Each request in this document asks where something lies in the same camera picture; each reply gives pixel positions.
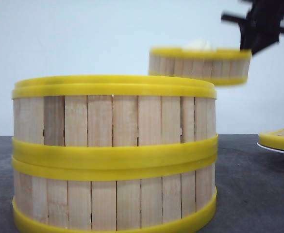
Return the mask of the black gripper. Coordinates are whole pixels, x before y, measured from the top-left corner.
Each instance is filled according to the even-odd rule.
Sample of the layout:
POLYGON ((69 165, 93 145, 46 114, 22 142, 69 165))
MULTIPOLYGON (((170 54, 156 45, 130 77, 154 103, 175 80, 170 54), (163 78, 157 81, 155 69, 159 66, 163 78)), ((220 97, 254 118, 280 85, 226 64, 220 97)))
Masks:
POLYGON ((284 0, 251 0, 245 17, 222 13, 221 20, 235 23, 240 29, 240 50, 252 55, 278 43, 284 34, 284 0))

